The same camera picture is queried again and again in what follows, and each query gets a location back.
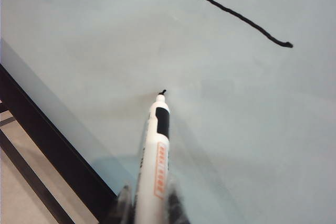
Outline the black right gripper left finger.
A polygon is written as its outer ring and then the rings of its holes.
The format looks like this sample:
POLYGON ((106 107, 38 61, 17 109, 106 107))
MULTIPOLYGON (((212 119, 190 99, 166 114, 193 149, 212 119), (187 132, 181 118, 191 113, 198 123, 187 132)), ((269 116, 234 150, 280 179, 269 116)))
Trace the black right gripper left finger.
POLYGON ((125 184, 118 194, 117 199, 118 223, 127 224, 134 222, 134 208, 132 199, 132 187, 125 184))

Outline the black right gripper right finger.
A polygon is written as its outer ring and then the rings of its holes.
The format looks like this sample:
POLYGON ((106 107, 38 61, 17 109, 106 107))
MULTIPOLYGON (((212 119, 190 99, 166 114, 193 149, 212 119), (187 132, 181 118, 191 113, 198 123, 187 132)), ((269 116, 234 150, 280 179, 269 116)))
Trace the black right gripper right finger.
POLYGON ((164 197, 164 223, 191 223, 186 214, 181 195, 175 182, 170 182, 169 184, 167 184, 164 197))

